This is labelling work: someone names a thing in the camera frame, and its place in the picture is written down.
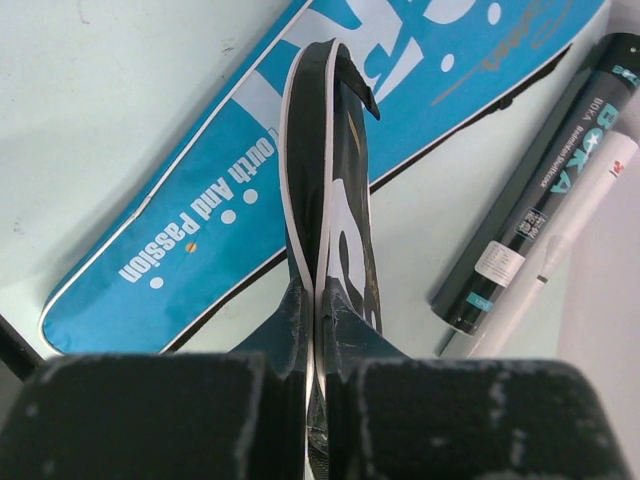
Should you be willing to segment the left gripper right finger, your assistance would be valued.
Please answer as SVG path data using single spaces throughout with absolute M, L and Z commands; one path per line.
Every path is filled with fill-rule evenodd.
M 321 300 L 332 479 L 628 479 L 599 397 L 549 360 L 416 360 Z

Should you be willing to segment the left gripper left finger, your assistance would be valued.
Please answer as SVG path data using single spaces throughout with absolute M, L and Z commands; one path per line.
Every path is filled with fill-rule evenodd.
M 309 302 L 227 353 L 86 354 L 45 363 L 1 430 L 5 479 L 300 479 Z

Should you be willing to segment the white shuttlecock tube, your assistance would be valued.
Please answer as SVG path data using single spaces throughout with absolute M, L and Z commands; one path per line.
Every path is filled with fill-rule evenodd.
M 616 131 L 608 134 L 478 332 L 472 337 L 454 334 L 439 354 L 441 358 L 487 358 L 501 353 L 597 207 L 638 152 L 637 140 Z

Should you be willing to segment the blue racket bag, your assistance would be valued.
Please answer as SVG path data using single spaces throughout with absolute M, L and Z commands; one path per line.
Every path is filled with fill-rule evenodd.
M 343 40 L 381 108 L 366 123 L 381 186 L 535 82 L 603 1 L 294 1 L 142 191 L 46 301 L 61 354 L 164 352 L 284 248 L 277 142 L 285 79 Z

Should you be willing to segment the black racket bag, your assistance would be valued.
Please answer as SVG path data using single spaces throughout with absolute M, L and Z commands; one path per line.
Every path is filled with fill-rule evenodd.
M 280 115 L 279 178 L 287 254 L 310 302 L 306 380 L 312 476 L 329 476 L 323 297 L 382 332 L 371 241 L 369 155 L 364 115 L 380 115 L 346 44 L 312 42 L 294 58 Z

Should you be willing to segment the black shuttlecock tube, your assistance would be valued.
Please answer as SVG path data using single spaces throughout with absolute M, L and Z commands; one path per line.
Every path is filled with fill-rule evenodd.
M 638 35 L 604 36 L 435 294 L 432 309 L 450 327 L 476 333 L 638 87 Z

